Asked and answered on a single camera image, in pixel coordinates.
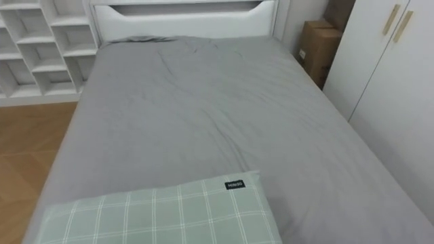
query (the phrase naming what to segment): pillow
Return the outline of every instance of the pillow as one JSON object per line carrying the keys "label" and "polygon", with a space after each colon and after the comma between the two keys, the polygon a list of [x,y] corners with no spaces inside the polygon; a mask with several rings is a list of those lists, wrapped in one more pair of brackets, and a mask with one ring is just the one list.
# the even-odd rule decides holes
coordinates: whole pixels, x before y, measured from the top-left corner
{"label": "pillow", "polygon": [[258,172],[47,208],[37,244],[281,243]]}

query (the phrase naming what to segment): gray fitted sheet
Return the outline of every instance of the gray fitted sheet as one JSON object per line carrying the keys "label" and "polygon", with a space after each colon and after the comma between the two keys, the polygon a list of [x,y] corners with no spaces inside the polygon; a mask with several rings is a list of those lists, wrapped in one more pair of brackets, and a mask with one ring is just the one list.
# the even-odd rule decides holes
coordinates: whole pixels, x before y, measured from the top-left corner
{"label": "gray fitted sheet", "polygon": [[98,51],[25,244],[49,204],[257,169],[284,243],[434,243],[277,41],[155,41]]}

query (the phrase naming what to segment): gold door handle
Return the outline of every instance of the gold door handle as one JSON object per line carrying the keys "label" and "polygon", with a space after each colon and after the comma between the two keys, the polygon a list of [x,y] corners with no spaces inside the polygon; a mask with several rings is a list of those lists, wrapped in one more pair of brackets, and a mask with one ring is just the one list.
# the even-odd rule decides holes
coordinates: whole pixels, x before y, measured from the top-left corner
{"label": "gold door handle", "polygon": [[410,18],[413,15],[413,11],[408,11],[404,19],[402,20],[401,26],[398,28],[398,31],[396,32],[395,38],[393,38],[393,41],[397,43],[399,41],[399,38],[402,35],[402,32],[404,32],[404,29],[406,28],[408,21],[410,21]]}
{"label": "gold door handle", "polygon": [[386,26],[384,26],[384,29],[382,30],[382,34],[383,35],[387,35],[388,31],[390,30],[392,23],[396,17],[396,15],[398,14],[398,10],[401,7],[400,4],[395,4],[395,7],[393,7],[391,15],[389,16],[389,19],[386,22]]}

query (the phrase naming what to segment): white headboard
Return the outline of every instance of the white headboard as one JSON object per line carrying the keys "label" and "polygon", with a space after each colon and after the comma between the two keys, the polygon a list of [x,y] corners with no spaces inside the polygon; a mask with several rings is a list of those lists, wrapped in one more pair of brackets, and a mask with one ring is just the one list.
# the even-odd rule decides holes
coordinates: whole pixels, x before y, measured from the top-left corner
{"label": "white headboard", "polygon": [[272,35],[278,0],[84,0],[99,43],[154,35]]}

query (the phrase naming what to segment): cube shelf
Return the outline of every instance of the cube shelf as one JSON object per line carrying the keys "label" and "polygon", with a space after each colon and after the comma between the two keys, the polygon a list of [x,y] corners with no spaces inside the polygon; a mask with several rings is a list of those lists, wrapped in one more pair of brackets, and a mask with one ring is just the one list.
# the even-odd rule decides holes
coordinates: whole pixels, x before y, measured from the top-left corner
{"label": "cube shelf", "polygon": [[96,54],[96,44],[89,26],[53,27],[53,33],[64,57]]}
{"label": "cube shelf", "polygon": [[44,95],[73,94],[76,89],[68,72],[43,72],[33,74]]}
{"label": "cube shelf", "polygon": [[0,10],[37,8],[39,8],[38,0],[0,0]]}
{"label": "cube shelf", "polygon": [[6,28],[5,22],[3,21],[3,18],[0,16],[0,28]]}
{"label": "cube shelf", "polygon": [[18,44],[18,48],[32,73],[66,71],[55,43]]}
{"label": "cube shelf", "polygon": [[40,9],[7,10],[3,21],[10,26],[12,39],[18,43],[49,43],[54,37]]}
{"label": "cube shelf", "polygon": [[79,0],[0,0],[0,106],[79,99],[98,49]]}
{"label": "cube shelf", "polygon": [[6,28],[0,28],[0,60],[20,59],[21,54]]}
{"label": "cube shelf", "polygon": [[0,87],[5,96],[40,96],[34,77],[22,60],[0,61]]}
{"label": "cube shelf", "polygon": [[84,7],[80,1],[41,0],[50,26],[88,25]]}

